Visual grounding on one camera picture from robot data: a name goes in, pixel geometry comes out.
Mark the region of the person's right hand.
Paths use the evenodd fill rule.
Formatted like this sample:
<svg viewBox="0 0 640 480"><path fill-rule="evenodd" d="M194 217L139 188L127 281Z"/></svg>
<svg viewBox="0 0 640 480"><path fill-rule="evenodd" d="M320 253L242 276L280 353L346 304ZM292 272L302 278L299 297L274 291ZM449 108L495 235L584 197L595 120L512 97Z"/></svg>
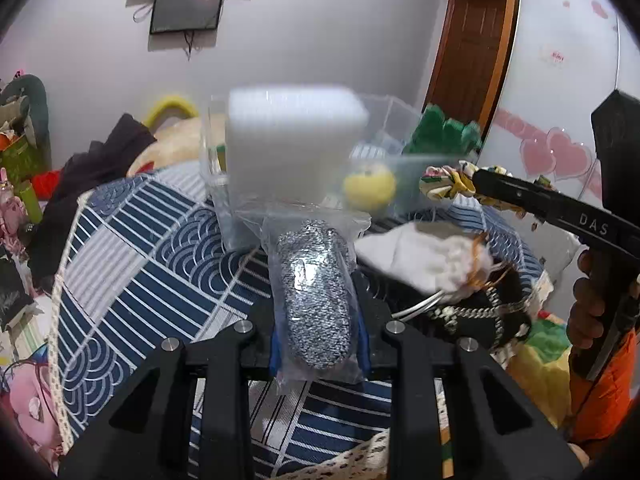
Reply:
<svg viewBox="0 0 640 480"><path fill-rule="evenodd" d="M584 250L578 260L578 269L585 274L573 287L574 304L567 321L567 337L575 349L589 349L604 333L601 318L605 304L594 288L592 279L593 257L590 249Z"/></svg>

